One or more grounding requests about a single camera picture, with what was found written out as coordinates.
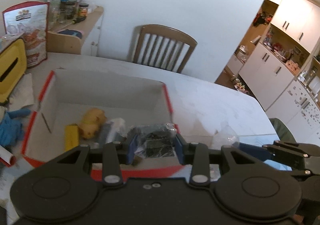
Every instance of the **glass jar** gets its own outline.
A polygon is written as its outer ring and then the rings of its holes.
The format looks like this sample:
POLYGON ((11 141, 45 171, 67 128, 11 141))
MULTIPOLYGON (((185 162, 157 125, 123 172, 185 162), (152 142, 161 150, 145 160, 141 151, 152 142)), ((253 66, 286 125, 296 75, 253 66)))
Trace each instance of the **glass jar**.
POLYGON ((67 0, 61 3, 61 8, 66 9, 67 20, 72 20, 76 13, 77 0, 67 0))
POLYGON ((67 13, 66 9, 60 9, 59 18, 58 18, 59 24, 65 24, 66 23, 66 13, 67 13))

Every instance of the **wooden shelf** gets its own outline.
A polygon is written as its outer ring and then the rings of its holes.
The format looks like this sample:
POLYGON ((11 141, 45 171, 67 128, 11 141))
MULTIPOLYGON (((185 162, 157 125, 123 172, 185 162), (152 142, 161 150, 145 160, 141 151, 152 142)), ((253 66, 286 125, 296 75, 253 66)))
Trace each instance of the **wooden shelf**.
POLYGON ((103 7, 98 6, 92 13, 89 13, 87 18, 82 22, 72 24, 72 20, 67 20, 66 24, 61 25, 57 23, 54 25, 52 30, 48 31, 47 51, 80 55, 83 43, 102 14, 103 7), (80 31, 82 33, 82 39, 76 36, 57 33, 64 29, 80 31))

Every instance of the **floor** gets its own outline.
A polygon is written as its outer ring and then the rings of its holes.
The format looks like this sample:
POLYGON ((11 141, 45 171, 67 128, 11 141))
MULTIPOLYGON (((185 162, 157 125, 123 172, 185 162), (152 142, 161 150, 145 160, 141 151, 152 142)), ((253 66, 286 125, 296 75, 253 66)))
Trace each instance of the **floor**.
POLYGON ((219 75, 217 80, 215 81, 216 84, 228 87, 230 89, 235 89, 232 82, 230 81, 230 75, 226 72, 222 71, 222 73, 219 75))
MULTIPOLYGON (((217 80, 215 81, 216 84, 228 87, 230 89, 235 90, 235 87, 233 86, 232 82, 230 81, 231 75, 228 74, 225 70, 222 71, 222 73, 219 75, 219 77, 217 78, 217 80)), ((251 92, 251 90, 249 89, 249 87, 244 83, 244 81, 241 79, 241 77, 238 76, 238 78, 240 78, 240 81, 242 82, 242 84, 245 85, 246 87, 246 94, 248 94, 249 96, 257 99, 254 94, 251 92)))

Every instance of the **paper roll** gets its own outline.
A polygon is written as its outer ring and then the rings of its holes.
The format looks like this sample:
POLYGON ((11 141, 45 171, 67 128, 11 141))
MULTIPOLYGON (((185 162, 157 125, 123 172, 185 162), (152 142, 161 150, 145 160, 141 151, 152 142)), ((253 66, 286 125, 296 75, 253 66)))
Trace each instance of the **paper roll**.
POLYGON ((0 146, 0 161, 4 163, 7 167, 14 165, 16 158, 9 151, 7 151, 4 147, 0 146))

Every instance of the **plastic wrapper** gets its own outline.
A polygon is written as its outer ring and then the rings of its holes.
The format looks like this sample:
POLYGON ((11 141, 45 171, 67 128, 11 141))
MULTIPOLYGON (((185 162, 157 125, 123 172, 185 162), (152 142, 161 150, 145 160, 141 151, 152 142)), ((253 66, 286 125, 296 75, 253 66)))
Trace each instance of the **plastic wrapper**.
MULTIPOLYGON (((213 136, 210 148, 220 150, 225 145, 234 147, 239 147, 240 145, 239 136, 228 124, 213 136)), ((216 181, 220 178, 219 165, 210 165, 210 178, 211 181, 216 181)))
POLYGON ((135 139, 141 158, 160 158, 174 156, 172 142, 177 130, 171 123, 160 125, 141 125, 128 132, 128 138, 135 139))
POLYGON ((125 132, 125 120, 121 118, 108 120, 102 125, 98 137, 99 147, 113 141, 123 141, 127 136, 125 132))

